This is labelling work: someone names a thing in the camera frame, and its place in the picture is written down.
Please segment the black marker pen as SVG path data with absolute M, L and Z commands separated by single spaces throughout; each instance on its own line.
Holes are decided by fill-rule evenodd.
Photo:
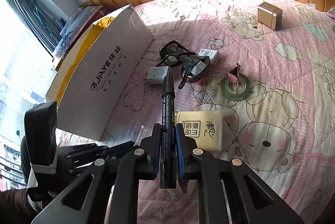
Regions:
M 168 75 L 164 78 L 162 85 L 160 152 L 160 187 L 162 189 L 176 188 L 174 99 L 174 81 L 172 76 Z

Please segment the pink binder clip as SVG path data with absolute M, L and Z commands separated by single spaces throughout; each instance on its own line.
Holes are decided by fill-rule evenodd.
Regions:
M 237 63 L 236 67 L 233 68 L 228 73 L 228 79 L 229 79 L 230 83 L 232 83 L 233 85 L 236 86 L 236 94 L 238 94 L 240 67 L 241 67 L 241 65 L 239 63 Z

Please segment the yellow tissue pack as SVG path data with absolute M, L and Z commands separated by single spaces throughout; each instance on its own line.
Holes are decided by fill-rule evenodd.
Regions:
M 221 151 L 223 116 L 221 111 L 183 111 L 175 115 L 176 124 L 184 128 L 184 135 L 191 137 L 201 149 Z

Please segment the gold metal tin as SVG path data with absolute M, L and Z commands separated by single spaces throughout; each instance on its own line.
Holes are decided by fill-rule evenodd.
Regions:
M 258 6 L 258 21 L 272 30 L 277 30 L 282 24 L 283 10 L 270 3 L 263 2 Z

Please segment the green tape roll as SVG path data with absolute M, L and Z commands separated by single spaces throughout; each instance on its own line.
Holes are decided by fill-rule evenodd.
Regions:
M 250 81 L 249 79 L 240 74 L 238 84 L 232 83 L 228 76 L 225 75 L 220 81 L 220 88 L 222 95 L 229 101 L 239 102 L 249 96 Z

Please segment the white Jiaye cardboard box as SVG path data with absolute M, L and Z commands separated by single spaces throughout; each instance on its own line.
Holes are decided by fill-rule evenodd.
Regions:
M 153 35 L 131 5 L 95 21 L 64 58 L 47 101 L 57 103 L 57 128 L 100 140 Z

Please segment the red printed flat box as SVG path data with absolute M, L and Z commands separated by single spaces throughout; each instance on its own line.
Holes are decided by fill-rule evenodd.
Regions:
M 108 11 L 104 6 L 88 6 L 80 8 L 72 22 L 66 23 L 61 31 L 61 40 L 52 53 L 53 63 L 58 63 L 62 57 L 69 52 L 81 35 L 91 26 L 91 24 L 101 17 L 107 15 Z

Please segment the pink cartoon quilt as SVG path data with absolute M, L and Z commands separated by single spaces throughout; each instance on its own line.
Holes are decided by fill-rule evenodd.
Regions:
M 258 21 L 263 2 L 283 10 L 279 29 Z M 142 125 L 160 121 L 161 89 L 146 76 L 165 44 L 218 50 L 204 85 L 175 92 L 175 109 L 221 111 L 229 131 L 218 158 L 243 160 L 305 223 L 334 223 L 334 17 L 293 0 L 157 0 L 136 12 L 154 39 L 103 143 L 134 140 Z M 237 63 L 250 92 L 234 102 L 222 95 L 220 81 Z

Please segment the white usb charger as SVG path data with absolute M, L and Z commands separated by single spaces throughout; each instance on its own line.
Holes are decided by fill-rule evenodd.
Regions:
M 164 78 L 169 75 L 169 73 L 170 67 L 168 66 L 152 67 L 148 71 L 147 83 L 150 85 L 162 85 Z

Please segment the black safety glasses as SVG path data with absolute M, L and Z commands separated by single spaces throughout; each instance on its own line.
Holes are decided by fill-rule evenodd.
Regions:
M 179 90 L 181 90 L 186 83 L 196 83 L 201 79 L 201 72 L 206 67 L 202 61 L 206 61 L 206 64 L 210 63 L 208 57 L 201 57 L 194 52 L 190 52 L 175 40 L 170 41 L 163 46 L 159 55 L 161 57 L 161 62 L 157 64 L 156 67 L 161 67 L 163 65 L 170 67 L 181 66 L 181 81 L 178 86 Z

